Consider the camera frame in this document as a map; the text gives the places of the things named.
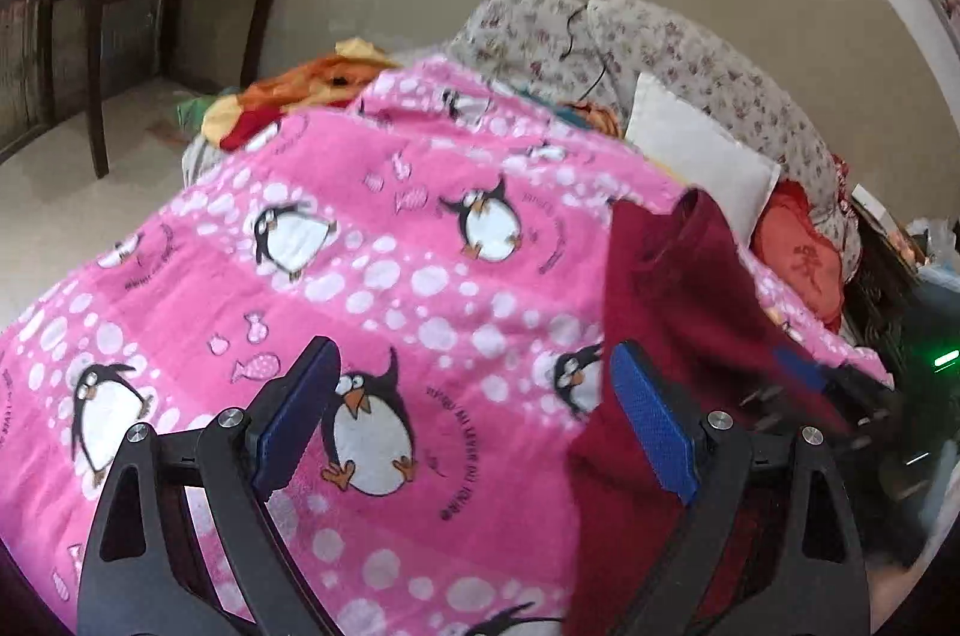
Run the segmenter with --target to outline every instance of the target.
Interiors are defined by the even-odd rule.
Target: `blue gripper pad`
[[[251,484],[262,500],[290,483],[339,378],[340,352],[333,341],[318,336],[286,376],[267,382],[253,399],[247,448],[253,459]]]
[[[613,391],[664,490],[676,493],[683,505],[697,493],[693,441],[683,432],[661,392],[626,344],[610,357]]]

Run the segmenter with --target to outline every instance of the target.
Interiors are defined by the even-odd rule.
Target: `penguin beak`
[[[367,397],[367,393],[364,392],[363,387],[356,387],[347,392],[347,394],[344,395],[344,403],[347,404],[347,408],[350,409],[350,415],[354,419],[357,418],[360,409],[366,411],[367,414],[370,413],[370,398]]]

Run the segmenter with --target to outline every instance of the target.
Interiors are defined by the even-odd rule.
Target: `table leg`
[[[176,51],[176,35],[179,29],[179,12],[182,0],[160,1],[160,41],[157,53],[160,56],[160,75],[170,77],[170,67]]]
[[[100,0],[83,0],[86,25],[86,131],[90,138],[93,172],[98,179],[109,173],[107,139],[104,137],[104,110],[100,93],[100,56],[103,45],[104,6]]]
[[[257,79],[263,38],[267,33],[267,19],[270,19],[270,9],[273,4],[274,0],[256,0],[253,3],[250,30],[247,32],[247,48],[244,50],[243,67],[240,70],[242,88],[246,88]]]
[[[37,48],[40,50],[40,117],[54,126],[54,3],[37,4]]]

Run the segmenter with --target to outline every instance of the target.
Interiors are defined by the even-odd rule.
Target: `penguin foot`
[[[140,414],[136,415],[137,419],[143,419],[147,414],[150,413],[150,406],[154,404],[154,396],[148,395],[142,401],[142,406],[140,407]]]
[[[414,471],[416,471],[416,460],[411,460],[409,457],[400,457],[398,460],[394,460],[394,468],[400,473],[403,473],[404,481],[414,481]]]
[[[353,478],[356,470],[357,464],[353,462],[353,460],[348,460],[344,463],[343,468],[336,463],[330,463],[328,467],[320,471],[320,478],[323,478],[323,481],[336,484],[340,488],[340,491],[345,493],[347,492],[347,487],[350,486],[350,480]]]

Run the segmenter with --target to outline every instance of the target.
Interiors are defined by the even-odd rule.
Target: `floral sofa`
[[[488,0],[445,51],[467,67],[554,102],[589,99],[630,117],[650,72],[799,182],[810,219],[843,257],[860,259],[856,216],[824,139],[783,89],[725,40],[643,0]]]

